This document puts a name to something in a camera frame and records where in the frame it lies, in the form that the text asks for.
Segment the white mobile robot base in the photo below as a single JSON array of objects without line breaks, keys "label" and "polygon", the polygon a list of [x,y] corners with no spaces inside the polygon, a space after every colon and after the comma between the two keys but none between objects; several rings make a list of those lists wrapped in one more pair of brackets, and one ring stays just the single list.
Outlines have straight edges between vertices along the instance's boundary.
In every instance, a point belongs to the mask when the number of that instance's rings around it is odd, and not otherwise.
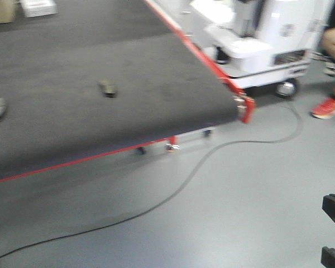
[{"label": "white mobile robot base", "polygon": [[155,1],[155,7],[241,89],[290,98],[309,69],[333,1]]}]

